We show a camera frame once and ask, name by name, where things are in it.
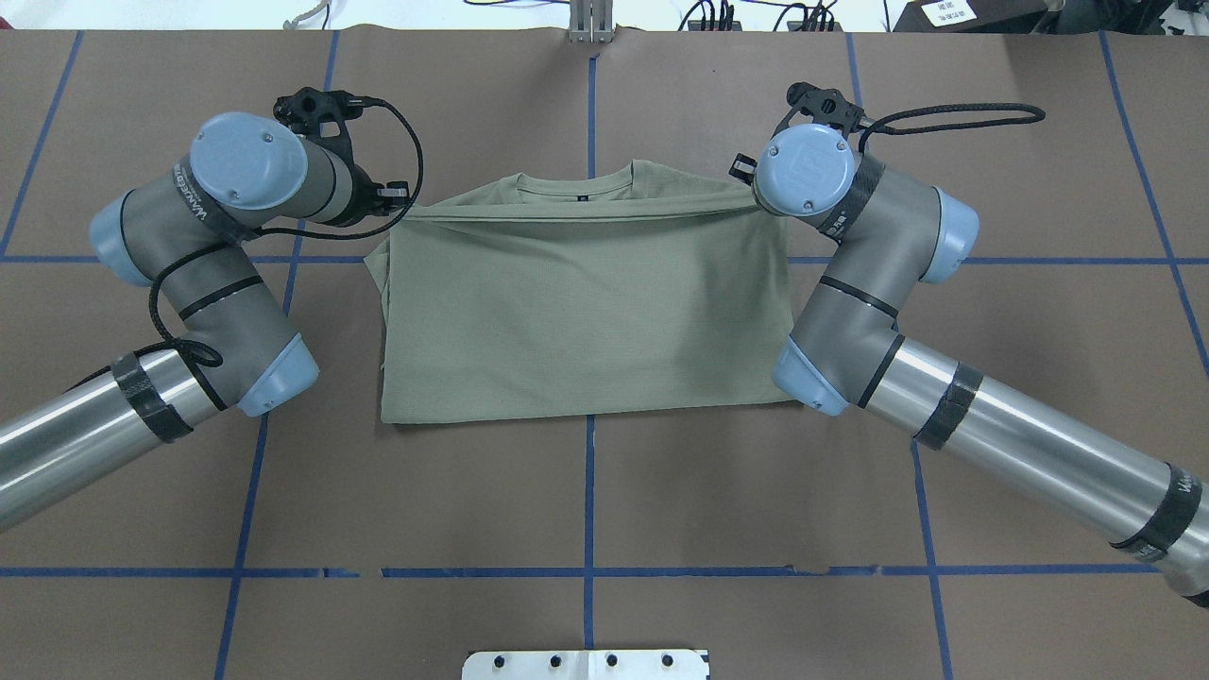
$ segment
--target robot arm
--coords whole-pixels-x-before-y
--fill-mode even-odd
[[[374,184],[353,163],[343,121],[370,102],[303,88],[278,100],[282,122],[221,114],[168,173],[92,220],[100,261],[161,287],[187,333],[0,425],[0,530],[229,405],[259,416],[316,381],[311,352],[239,244],[276,217],[349,226],[410,203],[403,183]],[[324,122],[340,134],[320,137]]]
[[[839,244],[777,359],[774,381],[828,415],[856,404],[1098,530],[1209,607],[1209,497],[1159,462],[898,333],[918,281],[941,283],[970,254],[978,217],[868,154],[868,127],[834,91],[789,88],[793,106],[759,161],[731,174],[768,211]],[[788,127],[798,110],[814,122]]]

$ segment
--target wire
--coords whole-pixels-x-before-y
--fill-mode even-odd
[[[890,127],[887,123],[893,121],[899,121],[904,119],[914,119],[920,116],[931,116],[935,114],[956,114],[964,111],[1022,111],[1029,114],[1028,116],[1020,116],[1014,119],[991,119],[987,121],[966,121],[966,122],[950,122],[943,125],[929,125],[922,127],[904,127],[895,128]],[[857,151],[864,152],[868,145],[869,137],[873,134],[922,134],[925,132],[941,132],[945,129],[973,129],[978,127],[996,127],[1001,125],[1029,125],[1034,122],[1041,122],[1046,120],[1046,113],[1032,104],[1016,104],[1016,103],[978,103],[978,104],[941,104],[938,106],[924,106],[922,109],[910,109],[907,111],[898,111],[897,114],[890,114],[889,116],[878,119],[873,121],[869,127],[861,133],[861,140],[857,144]]]
[[[319,4],[316,5],[314,7],[311,7],[310,10],[302,12],[301,15],[294,17],[293,19],[287,19],[285,23],[282,24],[282,28],[284,28],[285,30],[297,30],[299,24],[318,15],[320,10],[330,11],[330,8],[331,8],[331,0],[320,0]]]
[[[215,243],[213,246],[208,246],[198,250],[193,250],[192,253],[189,253],[187,255],[178,259],[177,261],[164,267],[163,271],[161,271],[155,277],[155,281],[151,282],[151,290],[147,294],[147,312],[151,315],[151,325],[155,327],[156,333],[160,334],[162,341],[154,342],[145,347],[134,350],[135,357],[141,357],[151,352],[157,352],[160,350],[175,350],[178,353],[180,353],[180,358],[186,364],[190,364],[190,368],[196,368],[197,365],[204,365],[207,368],[218,368],[222,365],[222,355],[220,355],[218,350],[215,350],[214,347],[210,347],[206,342],[198,342],[197,340],[186,340],[184,338],[177,338],[175,335],[172,334],[172,332],[168,330],[168,327],[164,325],[163,319],[160,317],[160,289],[163,287],[164,280],[168,278],[169,275],[172,275],[180,267],[187,265],[189,263],[198,258],[204,258],[206,255],[209,255],[212,253],[218,253],[219,250],[225,250],[230,247],[231,247],[230,244],[224,242],[224,243]],[[111,367],[105,367],[94,370],[87,378],[73,385],[70,390],[75,390],[76,387],[83,385],[85,382],[88,382],[89,380],[93,380],[96,378],[99,378],[109,373],[110,369]]]
[[[762,2],[762,4],[767,4],[767,5],[770,5],[771,2]],[[809,11],[810,11],[810,7],[806,7],[806,6],[805,6],[804,4],[802,4],[802,2],[793,2],[792,5],[780,5],[780,6],[781,6],[781,7],[785,7],[785,8],[783,8],[783,10],[781,10],[781,16],[776,17],[776,23],[775,23],[775,24],[773,24],[773,31],[774,31],[774,33],[776,31],[776,29],[781,28],[781,19],[783,19],[783,18],[785,18],[785,15],[789,13],[789,10],[792,10],[792,8],[794,8],[794,7],[797,7],[797,8],[802,10],[802,23],[803,23],[803,24],[805,24],[805,23],[806,23],[806,12],[809,12]]]
[[[710,15],[712,16],[713,15],[713,2],[712,2],[712,0],[696,0],[696,2],[693,2],[693,6],[689,7],[687,12],[684,12],[684,18],[681,19],[681,24],[676,28],[676,30],[678,30],[678,31],[679,30],[684,30],[684,27],[688,25],[689,17],[693,16],[693,10],[696,10],[698,7],[701,7],[701,30],[705,30],[705,24],[706,24],[705,6],[706,5],[710,6]]]
[[[371,229],[369,231],[361,231],[358,234],[302,231],[301,229],[288,229],[277,226],[272,229],[264,229],[264,227],[256,229],[255,231],[259,236],[270,236],[272,234],[289,234],[293,236],[301,236],[303,238],[319,238],[323,241],[355,241],[358,238],[369,238],[370,236],[377,236],[378,234],[382,234],[389,230],[392,226],[399,224],[399,220],[401,220],[403,217],[407,214],[407,211],[410,211],[411,207],[416,204],[416,200],[420,198],[420,190],[424,185],[424,150],[420,145],[420,137],[416,136],[416,131],[415,128],[411,127],[411,123],[407,122],[407,119],[404,117],[404,115],[399,113],[399,109],[395,109],[394,105],[392,105],[389,102],[386,102],[383,99],[375,99],[374,97],[365,97],[364,100],[366,106],[381,106],[394,114],[394,117],[399,119],[399,122],[403,123],[403,127],[407,129],[407,134],[411,137],[411,143],[416,145],[416,190],[411,192],[411,197],[409,197],[407,202],[404,203],[403,209],[399,211],[399,214],[391,218],[391,220],[383,224],[382,226]]]

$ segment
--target folded t-shirt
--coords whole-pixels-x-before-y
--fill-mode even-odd
[[[786,400],[786,259],[785,220],[751,189],[649,161],[416,207],[365,258],[382,421]]]

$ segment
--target blue joint cap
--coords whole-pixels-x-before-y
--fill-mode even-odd
[[[134,266],[131,252],[126,248],[126,237],[122,236],[122,206],[133,192],[127,191],[126,196],[105,206],[92,218],[88,223],[88,241],[100,264],[108,266],[117,278],[146,288],[151,286],[151,280]]]
[[[785,348],[776,358],[773,382],[786,394],[827,415],[839,415],[848,407],[848,400],[802,353],[793,338],[785,341]]]
[[[835,207],[852,186],[856,157],[839,131],[804,123],[769,140],[756,163],[756,189],[774,212],[809,217]]]
[[[189,162],[207,194],[243,211],[289,201],[307,172],[297,136],[274,120],[239,111],[206,121],[189,149]]]
[[[264,415],[297,397],[318,378],[319,365],[302,342],[302,335],[295,335],[236,405],[253,417]]]
[[[970,257],[978,240],[978,213],[933,186],[941,197],[941,232],[936,237],[932,264],[920,278],[924,283],[941,283],[953,276]]]

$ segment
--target blue tape line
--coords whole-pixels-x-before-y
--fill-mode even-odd
[[[569,567],[451,567],[380,570],[386,578],[583,578]],[[1159,574],[1149,564],[852,565],[827,571],[792,566],[596,566],[597,578],[820,578],[832,576],[1014,576]],[[0,566],[0,578],[360,578],[341,567]]]
[[[96,255],[0,255],[0,263],[97,265]]]
[[[328,70],[323,74],[323,88],[331,90],[331,77],[336,74],[336,50],[340,50],[340,31],[331,31],[331,45],[328,47]]]
[[[1209,258],[1024,258],[1024,257],[1002,257],[1002,258],[966,258],[965,264],[967,265],[1124,265],[1124,266],[1138,266],[1138,265],[1162,265],[1167,266],[1172,263],[1179,265],[1209,265]],[[791,265],[827,265],[831,264],[831,258],[827,255],[791,255]]]
[[[580,578],[578,566],[469,566],[450,569],[381,569],[382,578]]]
[[[924,466],[919,460],[919,445],[910,443],[912,463],[915,466],[915,503],[919,507],[919,525],[924,534],[924,558],[927,560],[927,582],[932,590],[932,616],[936,618],[936,639],[941,645],[941,669],[944,680],[953,680],[953,659],[949,656],[949,633],[944,624],[944,603],[941,600],[941,578],[936,569],[936,549],[932,543],[932,520],[927,514],[927,490],[924,488]]]
[[[0,566],[5,578],[231,578],[233,569],[140,566]]]
[[[588,179],[596,177],[596,59],[588,59]]]
[[[598,566],[601,578],[800,578],[822,576],[874,576],[877,566],[833,566],[823,572],[798,571],[792,566]]]
[[[306,220],[299,220],[297,229],[306,231]],[[302,237],[294,237],[294,252],[290,254],[290,272],[285,276],[285,293],[282,294],[282,311],[290,313],[290,307],[294,304],[294,281],[297,278],[299,273],[299,260],[302,255]]]
[[[235,630],[235,611],[239,603],[239,586],[243,581],[236,576],[231,578],[231,589],[227,592],[226,616],[222,617],[222,636],[219,638],[219,657],[214,663],[214,680],[222,680],[226,674],[226,657],[231,651],[231,633]]]
[[[331,77],[336,69],[336,51],[340,47],[340,31],[331,31],[331,47],[328,50],[328,67],[323,76],[323,88],[331,90]],[[299,229],[306,229],[306,221],[299,220]],[[282,311],[290,313],[294,301],[294,281],[297,277],[299,263],[302,255],[302,237],[294,237],[294,249],[290,253],[290,272],[285,280],[285,293],[282,296]],[[248,538],[251,535],[251,518],[256,509],[256,492],[260,488],[260,471],[265,462],[265,445],[268,440],[268,415],[260,416],[260,432],[256,434],[256,454],[251,460],[251,476],[248,480],[248,497],[243,506],[243,519],[239,525],[239,544],[236,548],[235,567],[243,571],[248,557]],[[219,641],[218,662],[214,664],[214,680],[222,680],[226,673],[227,652],[231,649],[231,635],[235,632],[235,615],[239,606],[239,583],[242,576],[231,578],[231,592],[227,595],[227,612],[222,623],[222,638]]]
[[[1109,85],[1112,86],[1112,99],[1116,100],[1117,114],[1121,116],[1121,127],[1124,129],[1126,142],[1129,143],[1129,152],[1133,155],[1134,166],[1138,167],[1138,177],[1141,179],[1141,188],[1146,194],[1146,203],[1150,204],[1150,214],[1155,218],[1155,227],[1158,229],[1158,240],[1163,243],[1163,252],[1167,253],[1167,260],[1172,267],[1172,278],[1175,280],[1175,289],[1180,294],[1180,305],[1184,306],[1184,315],[1187,317],[1188,328],[1192,330],[1192,340],[1196,342],[1197,353],[1201,356],[1201,368],[1204,370],[1205,376],[1209,378],[1209,353],[1205,352],[1204,339],[1201,336],[1201,327],[1197,324],[1197,317],[1192,312],[1188,292],[1184,288],[1184,277],[1180,276],[1180,267],[1175,263],[1175,250],[1172,248],[1172,240],[1167,236],[1163,215],[1158,212],[1158,201],[1155,198],[1150,177],[1146,174],[1146,165],[1141,161],[1141,154],[1138,151],[1138,143],[1133,136],[1133,126],[1129,125],[1129,114],[1126,113],[1126,103],[1121,98],[1117,70],[1112,65],[1112,50],[1109,48],[1109,36],[1103,30],[1100,31],[1100,52],[1104,54],[1104,67],[1109,73]]]
[[[251,459],[251,474],[248,479],[248,496],[243,503],[243,519],[239,523],[239,543],[235,553],[235,576],[231,577],[231,589],[227,593],[226,616],[222,620],[222,636],[219,639],[219,656],[214,664],[214,680],[222,680],[226,673],[227,652],[231,649],[231,635],[235,633],[235,615],[239,606],[239,587],[243,581],[243,564],[248,555],[248,537],[251,534],[251,517],[256,506],[256,491],[260,486],[260,467],[265,460],[265,444],[268,442],[268,414],[260,416],[260,431],[256,433],[256,453]]]
[[[1023,575],[1092,575],[1092,574],[1159,574],[1149,564],[972,564],[949,566],[885,566],[886,576],[1023,576]]]
[[[848,42],[848,70],[852,74],[852,103],[857,106],[863,106],[861,97],[861,69],[856,65],[856,41],[852,39],[851,33],[845,33],[844,40]]]
[[[584,443],[584,649],[596,649],[594,630],[596,570],[596,416],[586,419]]]
[[[0,236],[0,255],[5,254],[8,249],[8,241],[12,240],[12,232],[17,227],[17,218],[21,215],[21,206],[25,202],[25,192],[29,190],[29,183],[34,179],[34,168],[37,167],[37,159],[42,155],[42,146],[46,145],[46,138],[51,133],[51,123],[54,122],[54,114],[59,110],[59,102],[63,100],[63,91],[66,90],[68,79],[71,76],[71,68],[75,67],[76,54],[80,53],[80,44],[83,42],[83,31],[76,31],[75,42],[71,44],[71,52],[68,54],[68,63],[63,67],[63,75],[59,76],[59,85],[54,88],[54,97],[51,98],[51,108],[46,110],[46,119],[42,121],[42,131],[37,133],[37,142],[34,144],[34,152],[29,156],[29,165],[25,166],[25,177],[21,180],[21,188],[17,190],[17,198],[12,203],[12,212],[8,213],[8,224],[4,229],[4,236]]]

